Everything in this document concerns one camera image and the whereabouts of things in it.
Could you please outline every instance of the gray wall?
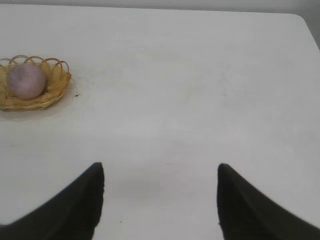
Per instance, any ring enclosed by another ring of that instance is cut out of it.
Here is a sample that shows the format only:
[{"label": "gray wall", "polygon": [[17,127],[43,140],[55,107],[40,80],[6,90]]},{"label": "gray wall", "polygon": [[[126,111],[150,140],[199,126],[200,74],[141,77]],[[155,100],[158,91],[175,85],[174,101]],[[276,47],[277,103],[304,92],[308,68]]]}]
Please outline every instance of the gray wall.
[{"label": "gray wall", "polygon": [[0,3],[294,13],[306,20],[320,46],[320,0],[0,0]]}]

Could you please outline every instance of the table surface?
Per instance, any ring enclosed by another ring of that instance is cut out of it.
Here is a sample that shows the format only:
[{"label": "table surface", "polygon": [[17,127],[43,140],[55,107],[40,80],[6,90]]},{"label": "table surface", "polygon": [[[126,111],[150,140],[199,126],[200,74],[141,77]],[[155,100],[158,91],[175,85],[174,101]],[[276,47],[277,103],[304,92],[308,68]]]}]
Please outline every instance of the table surface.
[{"label": "table surface", "polygon": [[0,113],[0,223],[102,162],[95,240],[222,240],[229,163],[320,226],[320,52],[302,18],[0,5],[0,22],[2,58],[59,58],[73,76],[53,107]]}]

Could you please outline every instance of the woven basket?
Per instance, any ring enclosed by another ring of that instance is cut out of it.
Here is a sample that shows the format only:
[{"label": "woven basket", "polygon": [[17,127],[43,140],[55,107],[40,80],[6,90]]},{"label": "woven basket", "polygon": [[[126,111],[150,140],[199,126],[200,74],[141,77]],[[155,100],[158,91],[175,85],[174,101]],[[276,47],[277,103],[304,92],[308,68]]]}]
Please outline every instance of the woven basket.
[{"label": "woven basket", "polygon": [[[2,65],[3,61],[7,61],[7,65]],[[7,86],[8,72],[20,64],[34,64],[39,66],[46,79],[47,83],[42,94],[33,99],[20,99],[15,97]],[[40,110],[49,107],[56,103],[65,94],[71,80],[69,66],[65,61],[60,61],[56,58],[43,59],[39,56],[24,56],[18,55],[12,59],[0,59],[0,109],[3,111],[27,111]]]}]

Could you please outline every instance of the ball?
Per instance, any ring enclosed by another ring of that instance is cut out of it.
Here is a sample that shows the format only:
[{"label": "ball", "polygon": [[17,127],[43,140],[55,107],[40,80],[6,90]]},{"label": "ball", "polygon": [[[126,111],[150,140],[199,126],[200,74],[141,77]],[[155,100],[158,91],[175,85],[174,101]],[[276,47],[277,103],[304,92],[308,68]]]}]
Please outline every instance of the ball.
[{"label": "ball", "polygon": [[13,67],[7,75],[7,86],[20,99],[34,99],[46,87],[46,76],[40,67],[25,63]]}]

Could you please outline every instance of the round object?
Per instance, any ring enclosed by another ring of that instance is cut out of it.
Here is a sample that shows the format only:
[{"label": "round object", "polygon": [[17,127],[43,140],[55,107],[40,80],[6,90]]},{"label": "round object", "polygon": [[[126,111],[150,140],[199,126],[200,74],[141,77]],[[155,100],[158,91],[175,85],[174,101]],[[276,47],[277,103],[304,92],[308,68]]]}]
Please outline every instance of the round object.
[{"label": "round object", "polygon": [[40,67],[33,64],[15,66],[7,75],[7,86],[20,99],[34,99],[46,87],[46,77]]}]

